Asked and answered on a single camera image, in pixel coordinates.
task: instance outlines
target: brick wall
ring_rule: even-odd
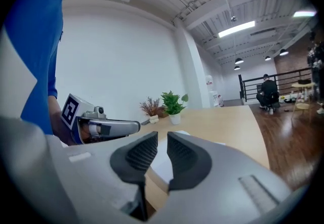
[[[320,42],[321,40],[324,40],[324,30],[323,28],[318,24],[314,27],[313,31],[316,33],[315,36],[315,42]],[[277,70],[277,74],[285,73],[288,71],[298,70],[302,68],[307,68],[307,47],[311,46],[311,41],[309,40],[310,34],[306,34],[301,39],[299,39],[297,42],[295,42],[292,46],[290,46],[287,50],[289,53],[285,56],[276,56],[274,58],[275,67]],[[310,70],[301,72],[302,79],[308,79],[310,78]],[[278,84],[280,93],[289,93],[292,90],[296,92],[296,89],[292,89],[291,84],[292,82],[297,82],[299,79],[298,73],[292,73],[284,76],[278,77],[279,81]]]

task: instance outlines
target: fluorescent light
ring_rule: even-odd
[[[224,36],[229,35],[231,33],[238,32],[238,31],[241,31],[241,30],[253,27],[253,26],[255,26],[255,21],[229,28],[229,29],[227,29],[225,31],[222,31],[222,32],[218,33],[218,35],[221,38],[221,37],[224,37]]]
[[[316,11],[297,11],[293,17],[310,17],[316,15]]]

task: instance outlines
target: small pot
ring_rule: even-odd
[[[158,122],[158,116],[157,115],[150,116],[150,123],[155,124],[157,122]]]
[[[159,118],[166,118],[168,116],[168,113],[166,113],[166,109],[163,106],[156,109],[156,114]]]
[[[170,116],[170,120],[172,122],[173,125],[178,125],[181,122],[181,117],[180,117],[180,113],[177,114],[169,114]]]

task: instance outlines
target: white pot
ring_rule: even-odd
[[[170,114],[169,116],[170,116],[170,120],[171,120],[173,125],[180,124],[180,121],[181,121],[180,113],[173,114],[173,115]]]
[[[154,124],[158,122],[158,116],[157,115],[153,115],[150,116],[150,123]]]

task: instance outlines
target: potted plant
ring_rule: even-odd
[[[177,125],[180,124],[180,112],[186,108],[182,104],[178,103],[180,96],[179,95],[174,95],[171,91],[169,93],[163,93],[162,94],[162,99],[164,103],[164,107],[166,109],[166,112],[170,116],[170,120],[172,124]],[[183,102],[188,102],[188,95],[185,94],[181,100]]]
[[[143,103],[140,103],[140,108],[145,113],[146,116],[149,116],[150,123],[157,123],[158,116],[156,110],[160,103],[160,98],[153,100],[151,97],[147,97],[147,100]]]

